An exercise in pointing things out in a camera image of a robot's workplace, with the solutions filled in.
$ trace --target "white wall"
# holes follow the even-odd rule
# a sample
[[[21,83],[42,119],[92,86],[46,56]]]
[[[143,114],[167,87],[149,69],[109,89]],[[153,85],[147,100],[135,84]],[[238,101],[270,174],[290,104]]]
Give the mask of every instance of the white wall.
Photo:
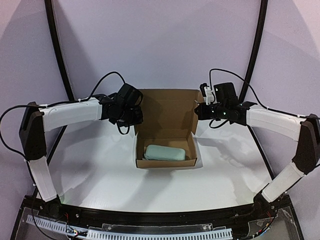
[[[2,0],[0,3],[0,113],[18,104],[66,100],[54,55],[43,0]],[[24,110],[9,113],[1,123],[6,142],[19,150]],[[48,134],[48,146],[55,135]],[[0,230],[10,239],[25,194],[34,187],[18,154],[0,144]]]
[[[211,67],[244,75],[259,2],[60,0],[54,8],[72,87],[86,97],[110,71],[137,88],[197,89]],[[230,77],[215,76],[216,83]],[[98,92],[120,86],[110,77]]]
[[[245,75],[260,1],[55,2],[58,29],[72,87],[86,97],[105,73],[119,71],[137,88],[192,88],[208,81],[210,68]],[[320,115],[318,0],[270,0],[252,85],[266,105]],[[234,82],[215,73],[213,83]],[[98,93],[117,91],[110,77]],[[290,162],[296,144],[256,129],[275,173]],[[306,240],[319,239],[317,171],[290,191]]]

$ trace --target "open cardboard box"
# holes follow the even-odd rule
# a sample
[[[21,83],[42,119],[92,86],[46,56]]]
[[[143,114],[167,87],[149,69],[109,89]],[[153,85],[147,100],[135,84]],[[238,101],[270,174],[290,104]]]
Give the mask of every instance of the open cardboard box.
[[[197,151],[192,133],[196,133],[198,116],[194,109],[203,100],[200,91],[189,89],[140,89],[143,123],[134,126],[136,166],[138,168],[192,167]],[[150,144],[182,148],[185,160],[146,160]]]

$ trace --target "black cable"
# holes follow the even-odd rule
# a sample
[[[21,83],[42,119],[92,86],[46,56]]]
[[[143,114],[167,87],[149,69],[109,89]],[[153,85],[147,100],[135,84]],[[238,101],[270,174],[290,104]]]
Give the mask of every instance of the black cable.
[[[117,71],[111,71],[111,72],[107,73],[106,75],[104,75],[104,76],[97,82],[97,84],[94,86],[94,88],[93,88],[92,92],[90,93],[90,95],[89,95],[87,98],[83,99],[82,102],[88,101],[88,100],[94,95],[94,93],[95,93],[95,91],[97,90],[97,88],[99,87],[100,83],[101,83],[106,77],[108,77],[108,76],[111,75],[111,74],[117,74],[117,75],[121,78],[123,84],[126,83],[125,79],[121,76],[120,73],[118,73]]]
[[[276,113],[280,113],[280,114],[286,114],[286,115],[290,115],[290,116],[293,116],[293,117],[297,117],[297,118],[301,118],[301,119],[317,119],[317,120],[320,120],[320,117],[313,117],[313,116],[302,116],[302,115],[297,115],[297,114],[293,114],[293,113],[290,113],[290,112],[286,112],[286,111],[281,111],[281,110],[277,110],[277,109],[273,109],[273,108],[269,108],[269,107],[266,107],[265,105],[263,105],[261,103],[261,101],[259,100],[254,88],[248,83],[246,82],[241,76],[239,76],[238,74],[232,72],[232,71],[229,71],[229,70],[225,70],[225,69],[221,69],[221,68],[212,68],[210,69],[209,71],[209,75],[210,75],[210,86],[212,86],[212,83],[211,83],[211,72],[212,71],[221,71],[221,72],[225,72],[225,73],[229,73],[229,74],[232,74],[234,76],[236,76],[238,79],[240,79],[241,81],[243,81],[245,84],[248,85],[248,87],[252,90],[252,93],[255,97],[255,99],[257,100],[257,102],[259,103],[259,105],[261,107],[263,107],[264,109],[267,109],[269,111],[272,111],[272,112],[276,112]]]
[[[33,223],[35,225],[35,227],[39,230],[40,233],[42,233],[44,236],[46,236],[47,238],[51,239],[51,240],[60,240],[60,239],[56,239],[56,238],[53,238],[49,235],[47,235],[46,233],[44,233],[40,227],[37,225],[36,223],[36,220],[35,220],[35,214],[34,214],[34,205],[35,205],[35,202],[36,202],[36,198],[37,198],[37,193],[34,195],[33,197],[33,201],[32,201],[32,205],[31,205],[31,215],[32,215],[32,220],[33,220]]]
[[[47,107],[48,108],[52,108],[56,105],[61,105],[61,104],[75,104],[75,103],[78,103],[79,101],[77,100],[71,100],[71,101],[58,101],[58,102],[55,102],[55,103],[52,103],[52,104],[49,104]]]
[[[211,124],[212,124],[214,121],[215,121],[215,119],[211,120],[210,123],[209,123],[209,127],[210,127],[211,129],[221,128],[223,125],[225,125],[225,124],[228,122],[228,120],[225,120],[223,123],[221,123],[221,124],[218,125],[218,126],[211,126]]]
[[[127,135],[127,134],[129,133],[129,131],[130,131],[130,126],[128,126],[127,129],[126,129],[126,133],[123,133],[123,132],[121,131],[121,128],[120,128],[118,122],[116,122],[116,127],[118,128],[118,131],[119,131],[119,133],[120,133],[121,135]]]
[[[2,113],[2,115],[0,116],[0,127],[1,127],[1,121],[2,121],[2,119],[4,118],[4,116],[5,116],[7,113],[10,112],[10,111],[12,111],[12,110],[14,110],[14,109],[19,109],[19,108],[45,109],[46,107],[45,107],[45,106],[34,106],[34,105],[16,105],[16,106],[10,107],[10,108],[8,108],[7,110],[5,110],[5,111]],[[3,136],[2,136],[2,133],[1,133],[1,129],[0,129],[0,139],[1,139],[1,142],[3,143],[3,145],[4,145],[7,149],[9,149],[10,151],[12,151],[12,152],[14,152],[14,153],[17,153],[17,154],[21,155],[24,159],[26,159],[26,156],[25,156],[22,152],[20,152],[19,150],[14,149],[14,148],[12,148],[12,147],[9,147],[8,144],[6,144],[6,142],[5,142],[5,140],[4,140]]]

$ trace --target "white cable tray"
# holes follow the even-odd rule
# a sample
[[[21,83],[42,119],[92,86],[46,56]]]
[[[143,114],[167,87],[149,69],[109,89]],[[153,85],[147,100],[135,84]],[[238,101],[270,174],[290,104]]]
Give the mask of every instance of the white cable tray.
[[[69,233],[66,232],[66,223],[54,222],[36,216],[34,220],[39,228],[69,235]],[[26,222],[35,225],[32,215],[27,216]],[[80,232],[87,231],[85,228],[76,227],[76,229]],[[233,236],[231,228],[181,234],[128,234],[89,229],[86,237],[82,238],[86,240],[232,240]]]

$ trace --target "soap bar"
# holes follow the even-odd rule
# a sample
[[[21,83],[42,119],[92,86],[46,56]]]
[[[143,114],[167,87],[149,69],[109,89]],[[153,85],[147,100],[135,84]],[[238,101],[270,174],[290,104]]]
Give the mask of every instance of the soap bar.
[[[182,148],[149,145],[146,148],[145,159],[163,161],[183,161],[186,159],[186,151]]]

